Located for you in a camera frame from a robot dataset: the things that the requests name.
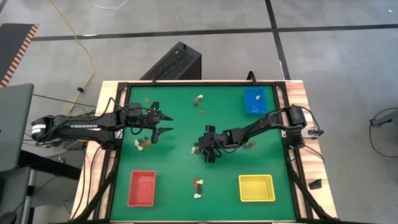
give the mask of black box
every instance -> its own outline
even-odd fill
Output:
[[[201,80],[201,53],[178,42],[140,80]]]

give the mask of yellow cable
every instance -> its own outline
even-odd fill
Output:
[[[68,19],[62,14],[62,12],[61,12],[61,11],[59,10],[59,8],[55,5],[55,3],[53,2],[53,0],[50,0],[50,2],[51,2],[51,4],[54,6],[54,8],[58,11],[58,13],[62,16],[63,20],[67,23],[69,29],[70,29],[70,30],[72,31],[72,33],[73,33],[73,36],[74,36],[75,41],[77,42],[77,44],[80,45],[80,46],[85,50],[85,52],[87,53],[88,58],[90,59],[91,71],[90,71],[90,75],[88,76],[88,78],[86,79],[86,81],[84,82],[84,84],[81,86],[82,88],[84,88],[84,87],[88,84],[88,82],[91,80],[91,78],[93,77],[93,70],[94,70],[93,59],[91,58],[90,53],[88,53],[87,48],[86,48],[83,44],[81,44],[80,41],[77,39],[77,36],[76,36],[76,34],[75,34],[75,31],[73,30],[72,25],[70,25]],[[75,96],[75,99],[73,100],[73,103],[72,103],[72,106],[71,106],[70,111],[69,111],[69,113],[68,113],[68,116],[70,116],[70,113],[72,112],[72,109],[73,109],[73,107],[75,106],[75,103],[76,103],[77,98],[79,97],[79,94],[80,94],[80,92],[78,91],[77,94],[76,94],[76,96]]]

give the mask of red plastic tray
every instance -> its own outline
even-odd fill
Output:
[[[129,200],[130,207],[151,207],[155,199],[156,172],[140,170],[131,173]]]

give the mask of black floor line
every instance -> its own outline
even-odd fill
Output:
[[[214,30],[181,30],[181,31],[165,31],[165,32],[142,32],[142,33],[125,33],[125,34],[97,34],[97,35],[77,35],[79,40],[92,39],[115,39],[115,38],[133,38],[133,37],[167,37],[180,35],[212,35],[212,34],[257,34],[272,32],[271,28],[247,28],[247,29],[214,29]],[[74,40],[74,36],[50,36],[50,37],[34,37],[33,41],[48,40]]]
[[[4,8],[4,6],[6,5],[7,1],[8,1],[8,0],[2,0],[2,1],[0,2],[0,13],[1,13],[2,9]]]
[[[284,48],[282,46],[282,42],[280,41],[278,26],[276,24],[274,10],[272,10],[271,0],[266,0],[266,6],[267,6],[269,20],[271,22],[272,34],[274,35],[276,51],[278,53],[280,66],[282,67],[282,73],[286,80],[290,80],[289,69],[287,68]]]
[[[368,29],[396,29],[398,24],[358,25],[358,26],[328,26],[328,27],[286,27],[278,28],[279,32],[311,32],[335,30],[368,30]]]

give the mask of wooden table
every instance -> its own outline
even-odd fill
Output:
[[[104,81],[102,88],[101,88],[101,93],[99,94],[99,100],[98,100],[98,105],[96,109],[96,115],[99,116],[102,114],[105,110],[106,104],[109,100],[110,97],[115,98],[117,91],[118,91],[118,84],[119,83],[150,83],[151,81],[149,80],[142,80],[142,81]],[[168,81],[158,81],[164,82],[164,83],[176,83],[176,82],[182,82],[182,83],[195,83],[195,82],[248,82],[250,83],[250,80],[168,80]],[[295,105],[300,105],[304,106],[306,108],[309,108],[308,105],[308,100],[307,100],[307,95],[305,93],[304,89],[304,84],[303,81],[295,81],[295,80],[289,80],[289,81],[280,81],[280,80],[261,80],[261,82],[285,82],[286,85],[286,91],[287,91],[287,96],[289,99],[290,104],[295,104]],[[282,99],[282,91],[278,90],[278,95],[279,98]],[[121,92],[121,97],[119,102],[124,102],[124,99],[126,97],[126,91],[123,90]],[[284,106],[283,100],[280,100],[280,106]],[[108,107],[107,113],[111,112],[114,108],[113,103],[111,103]],[[312,127],[312,117],[308,111],[304,111],[305,113],[305,118],[307,120],[307,127]],[[312,139],[305,139],[305,144],[310,146],[311,148],[315,149],[319,153],[320,147],[318,140],[312,140]],[[98,144],[96,142],[89,142],[88,147],[86,150],[86,157],[85,157],[85,189],[84,192],[83,190],[83,175],[80,176],[80,181],[78,184],[78,189],[76,193],[76,198],[75,202],[73,204],[73,210],[72,210],[72,215],[75,213],[78,204],[80,202],[80,197],[81,194],[83,193],[83,200],[81,201],[81,205],[76,213],[76,216],[78,216],[86,207],[87,203],[87,198],[90,200],[93,198],[95,193],[98,190],[99,186],[99,181],[100,181],[100,176],[101,176],[101,171],[104,163],[104,155],[105,151],[99,151],[95,157],[95,160],[93,161],[93,156],[98,148]],[[328,182],[328,177],[326,175],[326,170],[325,166],[322,162],[322,159],[319,158],[318,155],[313,153],[311,150],[307,148],[303,148],[300,150],[300,156],[302,158],[302,164],[303,164],[303,170],[305,174],[305,179],[307,183],[313,182],[314,180],[321,179],[322,180],[322,188],[316,189],[316,190],[309,190],[310,193],[313,195],[313,197],[317,200],[317,202],[322,206],[322,208],[331,216],[337,217],[336,215],[336,210],[335,206],[333,203],[333,198],[331,196],[330,192],[330,187],[329,187],[329,182]],[[113,157],[114,154],[111,154],[110,159],[109,159],[109,168],[108,172],[110,171],[110,168],[113,164]],[[90,195],[88,195],[88,185],[89,185],[89,179],[90,179],[90,167],[91,163],[94,162],[93,164],[93,170],[92,170],[92,175],[93,178],[91,180],[91,190],[90,190]],[[305,205],[304,205],[304,199],[302,197],[302,194],[300,190],[296,187],[297,191],[297,199],[298,199],[298,204],[300,207],[300,213],[302,218],[307,217],[307,214],[305,212]],[[104,193],[100,205],[100,210],[99,210],[99,217],[98,218],[104,218],[105,213],[106,213],[106,204],[108,202],[108,194],[109,194],[109,188],[108,190]]]

